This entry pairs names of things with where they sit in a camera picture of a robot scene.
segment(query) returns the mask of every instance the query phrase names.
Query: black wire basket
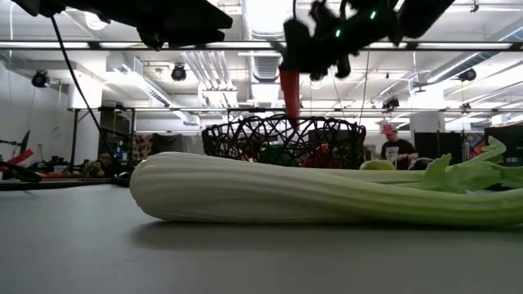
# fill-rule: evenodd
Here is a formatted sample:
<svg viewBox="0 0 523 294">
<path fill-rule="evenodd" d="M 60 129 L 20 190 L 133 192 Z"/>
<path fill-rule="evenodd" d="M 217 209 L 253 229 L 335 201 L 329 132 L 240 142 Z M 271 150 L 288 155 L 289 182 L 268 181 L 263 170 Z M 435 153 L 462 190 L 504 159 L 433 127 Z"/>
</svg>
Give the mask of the black wire basket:
<svg viewBox="0 0 523 294">
<path fill-rule="evenodd" d="M 360 168 L 365 135 L 364 126 L 345 120 L 289 119 L 285 114 L 252 116 L 202 132 L 203 148 L 209 156 L 286 167 L 341 169 Z"/>
</svg>

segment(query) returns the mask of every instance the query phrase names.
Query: table surface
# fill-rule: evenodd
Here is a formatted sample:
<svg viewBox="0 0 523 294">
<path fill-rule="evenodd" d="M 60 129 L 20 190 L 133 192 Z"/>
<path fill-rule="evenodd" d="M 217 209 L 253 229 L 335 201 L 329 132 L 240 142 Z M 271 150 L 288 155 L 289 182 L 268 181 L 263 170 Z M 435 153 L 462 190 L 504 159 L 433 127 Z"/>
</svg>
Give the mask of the table surface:
<svg viewBox="0 0 523 294">
<path fill-rule="evenodd" d="M 522 229 L 167 223 L 109 185 L 0 192 L 0 248 L 2 294 L 523 292 Z"/>
</svg>

